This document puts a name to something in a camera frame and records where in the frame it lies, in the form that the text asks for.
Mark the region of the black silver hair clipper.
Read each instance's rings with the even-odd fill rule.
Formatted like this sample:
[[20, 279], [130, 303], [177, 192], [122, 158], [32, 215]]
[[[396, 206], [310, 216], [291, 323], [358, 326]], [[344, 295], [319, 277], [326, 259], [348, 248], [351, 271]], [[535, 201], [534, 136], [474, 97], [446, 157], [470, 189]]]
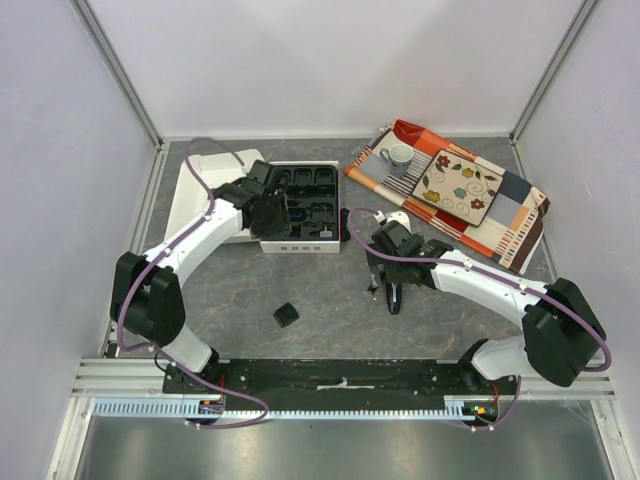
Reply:
[[385, 282], [385, 299], [387, 309], [391, 315], [398, 315], [401, 311], [403, 288], [401, 283]]

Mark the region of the white clipper kit box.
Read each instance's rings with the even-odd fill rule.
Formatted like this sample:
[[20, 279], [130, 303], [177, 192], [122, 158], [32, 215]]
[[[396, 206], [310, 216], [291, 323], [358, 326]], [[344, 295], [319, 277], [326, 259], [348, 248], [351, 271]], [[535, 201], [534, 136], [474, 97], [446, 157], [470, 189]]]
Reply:
[[[190, 162], [211, 189], [242, 176], [242, 164], [249, 167], [263, 156], [256, 149], [230, 153], [195, 154]], [[341, 242], [338, 163], [335, 161], [278, 161], [288, 180], [286, 191], [291, 229], [260, 242], [265, 253], [337, 254]], [[164, 232], [172, 237], [207, 203], [207, 194], [188, 167], [180, 167], [168, 221]]]

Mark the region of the black comb guard attachment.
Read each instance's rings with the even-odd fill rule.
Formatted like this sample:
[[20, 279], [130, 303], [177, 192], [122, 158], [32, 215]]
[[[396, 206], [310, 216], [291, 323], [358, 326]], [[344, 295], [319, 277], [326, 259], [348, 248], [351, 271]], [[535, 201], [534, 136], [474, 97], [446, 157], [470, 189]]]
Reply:
[[300, 315], [296, 308], [287, 302], [273, 313], [273, 318], [280, 328], [286, 328], [296, 322]]

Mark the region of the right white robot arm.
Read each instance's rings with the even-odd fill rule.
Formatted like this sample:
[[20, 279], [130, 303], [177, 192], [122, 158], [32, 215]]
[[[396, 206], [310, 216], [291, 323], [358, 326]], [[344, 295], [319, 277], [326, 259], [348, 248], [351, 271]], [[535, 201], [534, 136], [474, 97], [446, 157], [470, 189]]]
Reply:
[[571, 386], [606, 342], [606, 334], [579, 287], [559, 278], [528, 282], [477, 263], [451, 245], [425, 240], [396, 220], [371, 236], [367, 261], [387, 289], [392, 314], [400, 310], [404, 284], [458, 295], [506, 318], [518, 335], [481, 339], [461, 357], [458, 381], [467, 392], [483, 392], [494, 380], [537, 374]]

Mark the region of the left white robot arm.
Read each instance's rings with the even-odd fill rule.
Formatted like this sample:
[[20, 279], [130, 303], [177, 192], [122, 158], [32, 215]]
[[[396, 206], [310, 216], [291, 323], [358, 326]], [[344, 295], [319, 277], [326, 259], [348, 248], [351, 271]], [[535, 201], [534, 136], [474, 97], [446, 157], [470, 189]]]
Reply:
[[110, 316], [123, 352], [151, 347], [185, 368], [185, 382], [208, 393], [219, 382], [218, 354], [186, 325], [182, 287], [198, 266], [243, 230], [258, 239], [290, 231], [284, 170], [254, 162], [240, 178], [211, 189], [205, 206], [168, 240], [116, 262]]

